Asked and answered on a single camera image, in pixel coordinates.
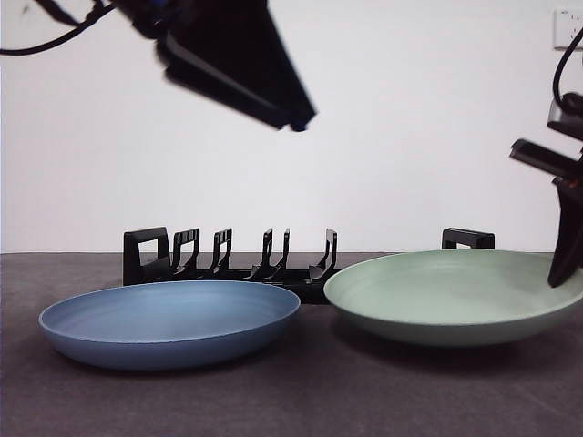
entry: plate rim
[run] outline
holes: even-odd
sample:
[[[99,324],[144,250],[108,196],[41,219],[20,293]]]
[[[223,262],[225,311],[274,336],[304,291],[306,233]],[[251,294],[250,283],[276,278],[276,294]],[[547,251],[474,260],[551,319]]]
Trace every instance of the plate rim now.
[[[262,288],[276,289],[276,290],[278,290],[278,292],[288,293],[288,295],[291,295],[293,298],[295,298],[295,303],[294,303],[291,310],[286,312],[283,316],[279,317],[278,319],[271,321],[269,323],[264,323],[264,324],[254,326],[254,327],[251,327],[251,328],[248,328],[245,330],[234,330],[232,332],[225,332],[225,333],[221,333],[221,334],[217,334],[217,335],[210,335],[210,336],[205,336],[205,337],[176,338],[176,339],[171,339],[171,340],[104,340],[104,339],[100,340],[100,339],[89,338],[89,337],[75,336],[75,335],[71,335],[71,334],[66,333],[66,332],[55,330],[55,329],[49,327],[43,321],[43,317],[45,316],[45,314],[48,311],[52,310],[54,307],[56,307],[58,305],[66,303],[70,300],[80,299],[80,298],[83,298],[85,296],[100,293],[103,291],[122,290],[122,289],[126,290],[126,289],[133,289],[133,288],[151,287],[151,286],[156,286],[159,284],[180,284],[180,283],[182,283],[182,284],[184,284],[184,283],[192,283],[192,284],[203,284],[203,283],[213,283],[213,284],[215,284],[215,283],[230,283],[230,284],[232,284],[232,283],[236,283],[236,284],[241,284],[242,283],[242,284],[250,284],[250,285],[254,284],[254,285],[259,285]],[[150,283],[146,283],[146,284],[124,285],[124,286],[120,286],[120,287],[109,287],[106,289],[89,291],[87,293],[78,294],[78,295],[72,296],[70,298],[65,298],[65,299],[62,299],[62,300],[59,300],[59,301],[53,303],[52,305],[49,305],[44,310],[42,310],[41,313],[38,315],[38,324],[45,332],[48,332],[50,334],[56,335],[58,337],[61,337],[61,338],[67,339],[67,340],[77,340],[77,341],[103,343],[103,344],[111,344],[111,345],[114,345],[114,344],[120,344],[120,345],[129,345],[129,344],[161,345],[161,344],[182,343],[182,342],[189,342],[189,341],[218,339],[221,337],[229,337],[232,335],[238,335],[238,334],[242,334],[242,333],[246,333],[246,332],[251,332],[254,330],[264,329],[264,328],[269,327],[273,324],[280,323],[283,320],[288,319],[290,316],[292,316],[300,308],[300,305],[301,305],[300,298],[293,291],[289,291],[289,290],[285,289],[284,287],[279,287],[277,285],[264,284],[262,282],[246,282],[246,281],[242,281],[242,280],[212,280],[212,279],[172,280],[172,281],[150,282]]]
[[[456,252],[468,252],[468,251],[487,252],[487,253],[502,252],[502,253],[506,253],[506,254],[514,254],[514,255],[517,254],[517,255],[525,256],[525,257],[544,257],[545,256],[545,255],[542,255],[540,252],[523,252],[523,251],[519,251],[519,250],[501,250],[501,249],[436,249],[436,250],[420,250],[420,251],[415,251],[415,252],[395,253],[393,255],[385,255],[382,257],[374,258],[374,259],[368,259],[366,261],[362,261],[362,262],[359,262],[357,264],[353,264],[352,266],[347,267],[346,269],[339,271],[338,273],[334,274],[330,279],[328,279],[326,281],[326,283],[324,284],[324,295],[326,296],[326,298],[330,301],[330,303],[334,307],[337,307],[343,311],[351,313],[354,316],[363,317],[363,318],[366,318],[369,320],[376,320],[376,321],[380,321],[380,322],[389,322],[389,323],[402,324],[402,325],[416,325],[416,326],[424,326],[424,327],[450,327],[450,328],[464,327],[464,326],[487,326],[487,325],[496,325],[496,324],[502,324],[502,323],[513,323],[513,322],[519,322],[519,321],[524,321],[524,320],[532,320],[535,318],[539,318],[539,317],[553,314],[553,313],[558,312],[560,310],[566,310],[567,308],[570,308],[571,306],[573,306],[573,305],[575,305],[583,300],[583,287],[582,287],[581,291],[575,297],[573,297],[573,298],[571,298],[563,303],[560,303],[560,304],[555,305],[553,307],[549,307],[546,310],[528,313],[528,314],[521,316],[521,317],[515,317],[515,318],[510,318],[510,319],[509,318],[498,319],[498,320],[483,320],[483,321],[435,322],[435,321],[388,319],[388,318],[382,319],[382,318],[378,318],[375,316],[371,316],[370,314],[364,314],[361,312],[355,312],[354,310],[349,310],[345,306],[340,305],[331,299],[330,292],[329,292],[330,287],[332,286],[334,281],[338,280],[338,278],[340,278],[340,275],[343,274],[345,271],[348,271],[348,270],[354,269],[354,268],[358,268],[358,267],[362,266],[363,264],[378,262],[380,259],[389,259],[392,257],[406,257],[406,256],[417,255],[417,254],[442,253],[445,250],[456,251]],[[581,275],[583,275],[583,269],[579,268],[577,270],[577,273],[581,277]]]

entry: gray table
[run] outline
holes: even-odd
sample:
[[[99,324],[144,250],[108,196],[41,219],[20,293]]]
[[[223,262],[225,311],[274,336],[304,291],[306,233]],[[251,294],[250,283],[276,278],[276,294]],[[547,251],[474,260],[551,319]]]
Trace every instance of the gray table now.
[[[279,341],[250,357],[136,374],[62,357],[36,323],[57,300],[119,285],[119,254],[4,255],[2,269],[4,437],[583,435],[583,310],[530,340],[441,351],[380,340],[329,306],[303,305]]]

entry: dish rack handle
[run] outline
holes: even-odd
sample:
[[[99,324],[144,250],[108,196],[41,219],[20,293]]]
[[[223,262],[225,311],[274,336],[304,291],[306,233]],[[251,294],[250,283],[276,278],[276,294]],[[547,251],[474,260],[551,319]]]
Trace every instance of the dish rack handle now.
[[[444,229],[441,249],[457,249],[457,244],[465,244],[472,249],[493,249],[496,238],[490,232],[479,230],[448,228]]]
[[[142,265],[139,243],[156,240],[158,253],[154,261]],[[124,285],[143,284],[169,279],[170,253],[166,228],[134,230],[124,233]]]

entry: blue plate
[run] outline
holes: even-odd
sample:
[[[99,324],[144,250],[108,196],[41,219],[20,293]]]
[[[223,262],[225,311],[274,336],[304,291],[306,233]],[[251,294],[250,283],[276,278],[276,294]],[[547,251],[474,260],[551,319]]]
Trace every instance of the blue plate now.
[[[254,282],[135,285],[61,300],[38,317],[54,347],[110,369],[159,371],[231,360],[275,340],[300,299]]]

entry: black dish rack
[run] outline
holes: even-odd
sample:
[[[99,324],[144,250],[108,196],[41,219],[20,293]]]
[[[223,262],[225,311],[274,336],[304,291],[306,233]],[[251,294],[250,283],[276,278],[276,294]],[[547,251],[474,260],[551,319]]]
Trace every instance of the black dish rack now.
[[[290,269],[290,230],[283,234],[283,253],[281,259],[271,263],[273,230],[263,233],[261,262],[250,269],[232,269],[230,254],[232,229],[224,229],[214,234],[212,262],[210,266],[199,267],[200,229],[189,229],[174,234],[173,251],[170,256],[169,238],[166,228],[134,230],[124,233],[123,283],[124,285],[145,284],[169,280],[246,280],[277,285],[293,291],[302,303],[329,303],[323,293],[326,280],[340,271],[336,268],[338,234],[334,229],[326,229],[324,253],[317,264],[306,269]],[[157,241],[156,258],[142,263],[143,255],[139,245]],[[193,243],[188,260],[180,265],[182,246]],[[457,244],[470,248],[493,249],[495,236],[492,233],[468,229],[448,228],[443,231],[442,249],[455,249]]]

